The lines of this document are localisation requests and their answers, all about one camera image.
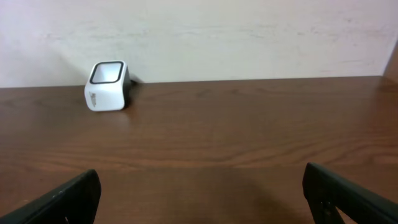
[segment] black plastic part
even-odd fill
[[[92,224],[101,197],[95,170],[88,170],[0,218],[7,224]]]
[[[344,223],[336,207],[359,224],[398,223],[397,204],[318,164],[307,164],[303,190],[316,224]]]

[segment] white cube-shaped object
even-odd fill
[[[86,103],[92,111],[121,110],[129,103],[131,81],[123,61],[94,65],[85,87]]]

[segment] wooden table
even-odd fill
[[[96,223],[313,223],[309,161],[398,202],[383,77],[145,84],[110,113],[82,86],[2,89],[0,122],[0,215],[90,168]]]

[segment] white device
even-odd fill
[[[131,81],[123,61],[94,65],[85,87],[86,103],[92,111],[121,110],[129,103]]]

